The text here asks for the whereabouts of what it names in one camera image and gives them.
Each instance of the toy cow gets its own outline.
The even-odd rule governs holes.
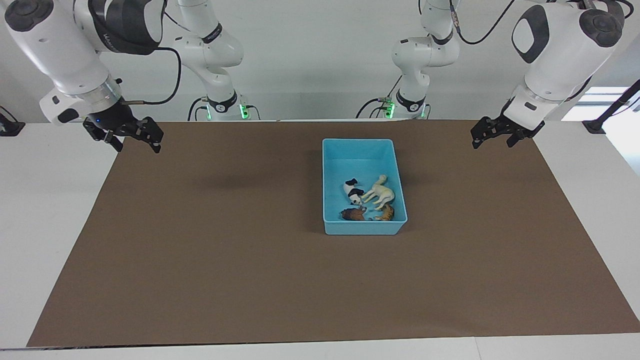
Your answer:
[[[344,185],[342,185],[344,193],[347,194],[347,197],[349,197],[351,201],[351,205],[362,205],[362,199],[360,199],[360,197],[364,194],[364,190],[356,188],[357,183],[358,181],[356,179],[351,179],[345,181]]]

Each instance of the white table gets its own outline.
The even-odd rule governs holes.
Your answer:
[[[606,136],[547,124],[536,143],[636,316],[640,177]],[[640,334],[435,338],[197,347],[19,350],[106,178],[115,152],[80,124],[28,124],[0,138],[0,351],[3,359],[629,359]]]

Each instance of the white robotic arm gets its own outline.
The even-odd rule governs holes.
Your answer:
[[[624,23],[622,7],[613,0],[530,7],[514,28],[512,43],[531,66],[500,116],[483,117],[473,127],[474,148],[499,135],[511,135],[512,147],[537,134],[545,118],[579,93],[611,56]]]
[[[460,55],[460,43],[453,37],[453,21],[449,0],[425,0],[420,19],[427,31],[425,37],[411,37],[396,42],[392,59],[402,72],[395,94],[393,117],[416,118],[424,112],[429,89],[429,67],[453,64]]]
[[[248,118],[222,69],[240,64],[240,43],[222,28],[208,0],[178,0],[178,5],[191,33],[176,39],[177,53],[202,80],[214,118]],[[83,125],[95,140],[120,151],[114,135],[131,136],[159,152],[162,130],[150,117],[134,118],[129,105],[161,104],[173,95],[162,102],[125,101],[98,53],[147,55],[164,49],[158,45],[165,8],[166,0],[78,0],[68,13],[58,0],[15,0],[5,21],[23,52],[53,80],[54,90],[40,101],[49,121],[86,117]]]
[[[243,96],[234,89],[231,77],[223,69],[242,62],[242,45],[223,29],[209,0],[177,2],[191,34],[175,39],[173,47],[180,53],[182,63],[202,81],[212,119],[248,118]]]
[[[160,151],[162,130],[150,117],[136,119],[123,104],[118,83],[57,0],[15,0],[4,19],[22,51],[53,80],[54,91],[40,101],[49,120],[62,124],[86,116],[83,126],[93,139],[117,151],[122,143],[115,135],[133,137]]]

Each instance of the toy animal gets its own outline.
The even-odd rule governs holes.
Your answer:
[[[340,215],[342,215],[344,220],[364,221],[364,213],[366,211],[367,208],[360,206],[357,209],[344,209]]]
[[[362,205],[360,197],[364,194],[364,190],[357,189],[357,183],[358,181],[356,179],[351,179],[349,181],[345,181],[344,185],[342,185],[344,193],[346,193],[349,200],[351,200],[351,205]]]
[[[391,221],[394,218],[395,210],[389,204],[385,204],[382,208],[382,216],[376,217],[376,220]]]
[[[384,186],[383,184],[387,182],[387,176],[386,175],[380,175],[380,177],[378,178],[378,181],[376,181],[375,184],[373,184],[373,186],[371,187],[371,190],[369,190],[366,194],[364,194],[364,196],[362,197],[362,200],[364,200],[365,203],[369,202],[371,199],[373,199],[374,197],[378,197],[378,200],[374,201],[374,204],[380,204],[376,210],[380,210],[382,209],[382,207],[390,202],[391,200],[395,199],[396,195],[394,194],[393,190],[391,190],[390,188],[387,188],[386,186]]]

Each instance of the green led light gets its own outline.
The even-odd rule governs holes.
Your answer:
[[[390,106],[387,108],[387,112],[385,112],[385,117],[387,119],[393,118],[395,110],[396,110],[396,104],[391,103]]]
[[[243,120],[247,119],[249,117],[249,111],[246,110],[246,107],[244,107],[244,105],[240,104],[240,115],[242,115]]]

